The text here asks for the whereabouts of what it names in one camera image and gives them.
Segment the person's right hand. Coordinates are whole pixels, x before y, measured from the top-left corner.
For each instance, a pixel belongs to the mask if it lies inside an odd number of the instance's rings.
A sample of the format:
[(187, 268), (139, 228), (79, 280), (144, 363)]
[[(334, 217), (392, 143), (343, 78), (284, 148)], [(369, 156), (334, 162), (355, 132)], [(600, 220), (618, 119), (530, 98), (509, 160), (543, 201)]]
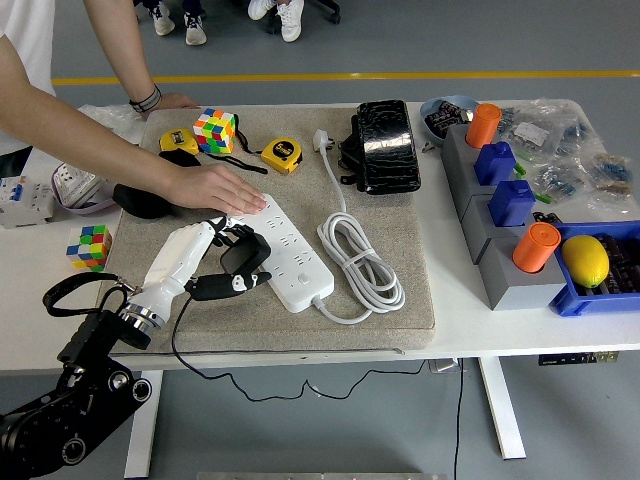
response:
[(255, 214), (266, 207), (258, 189), (222, 165), (178, 167), (164, 197), (177, 206), (231, 215)]

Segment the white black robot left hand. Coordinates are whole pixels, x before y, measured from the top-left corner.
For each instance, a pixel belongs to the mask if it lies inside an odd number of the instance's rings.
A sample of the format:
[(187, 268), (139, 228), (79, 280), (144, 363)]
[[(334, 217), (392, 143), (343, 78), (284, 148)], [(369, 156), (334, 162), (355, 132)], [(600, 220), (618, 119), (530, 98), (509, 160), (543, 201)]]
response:
[[(196, 278), (211, 245), (227, 248), (221, 256), (223, 272)], [(262, 235), (226, 215), (182, 227), (170, 234), (131, 302), (167, 317), (174, 298), (184, 292), (197, 301), (241, 295), (271, 279), (258, 270), (270, 254)]]

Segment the person's left hand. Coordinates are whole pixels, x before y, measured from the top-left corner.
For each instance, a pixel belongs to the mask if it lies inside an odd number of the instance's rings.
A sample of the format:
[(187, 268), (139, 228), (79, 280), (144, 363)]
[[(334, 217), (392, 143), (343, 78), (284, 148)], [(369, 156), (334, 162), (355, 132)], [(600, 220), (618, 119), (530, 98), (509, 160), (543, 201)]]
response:
[(130, 105), (144, 119), (147, 119), (152, 112), (157, 110), (195, 109), (199, 103), (183, 94), (169, 93), (164, 95), (156, 90), (145, 100), (131, 101)]

